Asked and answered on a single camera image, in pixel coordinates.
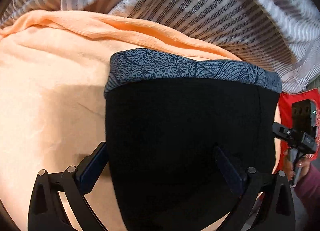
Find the right hand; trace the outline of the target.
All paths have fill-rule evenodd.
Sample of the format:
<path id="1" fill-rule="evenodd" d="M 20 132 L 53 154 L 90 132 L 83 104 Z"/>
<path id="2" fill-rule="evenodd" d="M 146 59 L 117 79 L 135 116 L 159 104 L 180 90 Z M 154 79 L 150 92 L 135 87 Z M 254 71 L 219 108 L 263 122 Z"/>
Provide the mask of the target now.
<path id="1" fill-rule="evenodd" d="M 287 179 L 297 184 L 310 170 L 310 159 L 308 157 L 301 158 L 294 166 L 291 162 L 289 149 L 284 151 L 283 171 Z"/>

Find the pink sleeved right forearm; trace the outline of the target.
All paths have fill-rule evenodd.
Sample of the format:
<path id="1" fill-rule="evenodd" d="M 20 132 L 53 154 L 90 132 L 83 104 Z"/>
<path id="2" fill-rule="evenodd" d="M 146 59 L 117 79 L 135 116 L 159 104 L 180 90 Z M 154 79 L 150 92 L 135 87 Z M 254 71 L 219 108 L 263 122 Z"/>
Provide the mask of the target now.
<path id="1" fill-rule="evenodd" d="M 309 216 L 310 230 L 316 230 L 319 224 L 319 171 L 310 164 L 308 172 L 294 189 Z"/>

